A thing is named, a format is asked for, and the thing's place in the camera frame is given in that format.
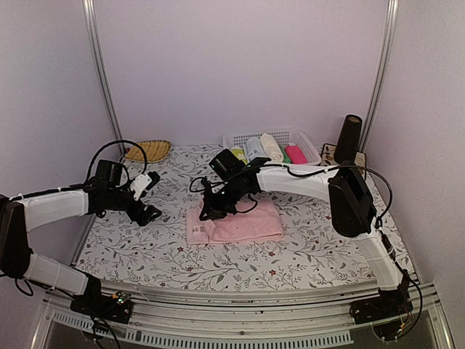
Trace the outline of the pink towel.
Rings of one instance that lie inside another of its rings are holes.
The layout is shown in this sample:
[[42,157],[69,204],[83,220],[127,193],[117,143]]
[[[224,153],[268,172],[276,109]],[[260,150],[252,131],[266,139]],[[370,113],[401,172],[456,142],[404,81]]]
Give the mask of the pink towel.
[[221,220],[199,219],[202,204],[187,211],[187,244],[226,244],[239,242],[277,241],[284,235],[280,215],[269,198],[261,198],[252,211],[248,203],[239,202],[240,213]]

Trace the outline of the cream white towel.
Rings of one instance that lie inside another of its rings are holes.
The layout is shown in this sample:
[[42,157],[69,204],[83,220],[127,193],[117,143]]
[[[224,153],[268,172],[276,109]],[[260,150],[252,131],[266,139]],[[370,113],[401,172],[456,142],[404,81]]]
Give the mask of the cream white towel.
[[264,152],[269,158],[271,158],[272,161],[283,162],[284,160],[283,153],[277,141],[272,135],[268,133],[264,133],[261,135],[259,139],[262,144],[262,148]]

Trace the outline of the white plastic basket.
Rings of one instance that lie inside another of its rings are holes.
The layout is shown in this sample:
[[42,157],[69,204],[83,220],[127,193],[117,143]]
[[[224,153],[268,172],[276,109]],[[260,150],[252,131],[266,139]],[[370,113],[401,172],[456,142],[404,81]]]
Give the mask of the white plastic basket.
[[308,160],[308,165],[320,164],[321,156],[317,148],[313,145],[308,136],[299,129],[275,129],[263,132],[227,133],[222,137],[222,144],[224,148],[243,146],[247,139],[251,137],[260,137],[263,133],[273,136],[276,142],[283,147],[287,146],[289,143],[297,145]]

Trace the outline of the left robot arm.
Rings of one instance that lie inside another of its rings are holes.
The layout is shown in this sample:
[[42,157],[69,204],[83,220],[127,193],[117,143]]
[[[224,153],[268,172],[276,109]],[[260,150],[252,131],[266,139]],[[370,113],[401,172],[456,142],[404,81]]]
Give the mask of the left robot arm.
[[101,281],[62,263],[36,254],[28,234],[37,228],[68,218],[94,215],[103,218],[109,211],[124,212],[132,222],[146,226],[161,211],[142,202],[142,197],[160,180],[144,167],[136,177],[120,162],[92,157],[82,183],[35,193],[1,197],[1,276],[48,286],[78,300],[93,316],[108,309]]

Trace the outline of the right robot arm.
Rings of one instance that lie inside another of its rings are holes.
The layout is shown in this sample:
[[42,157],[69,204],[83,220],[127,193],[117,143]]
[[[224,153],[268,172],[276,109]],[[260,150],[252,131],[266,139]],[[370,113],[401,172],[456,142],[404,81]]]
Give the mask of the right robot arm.
[[378,214],[373,196],[362,176],[368,171],[351,161],[317,168],[278,163],[256,157],[248,164],[232,151],[222,150],[209,163],[221,179],[220,189],[207,178],[201,179],[203,207],[200,219],[220,220],[237,214],[236,204],[244,197],[261,192],[294,193],[325,200],[330,204],[333,229],[352,239],[369,264],[378,285],[378,296],[351,304],[352,314],[390,317],[411,312],[408,293],[412,284],[407,270],[396,261],[395,248],[381,231],[383,214]]

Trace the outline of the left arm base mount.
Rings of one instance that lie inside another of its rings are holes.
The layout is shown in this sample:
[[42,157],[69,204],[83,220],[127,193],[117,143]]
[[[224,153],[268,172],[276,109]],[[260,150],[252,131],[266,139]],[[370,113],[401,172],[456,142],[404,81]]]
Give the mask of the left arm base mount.
[[128,324],[134,303],[126,292],[104,295],[101,292],[75,296],[70,304],[74,312],[94,316],[106,321]]

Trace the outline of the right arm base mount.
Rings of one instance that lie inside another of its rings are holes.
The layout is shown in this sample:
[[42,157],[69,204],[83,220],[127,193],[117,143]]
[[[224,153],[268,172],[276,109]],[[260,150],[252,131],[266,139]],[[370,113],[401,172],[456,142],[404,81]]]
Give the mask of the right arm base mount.
[[410,297],[399,292],[381,292],[379,296],[350,303],[349,314],[356,324],[367,324],[410,313]]

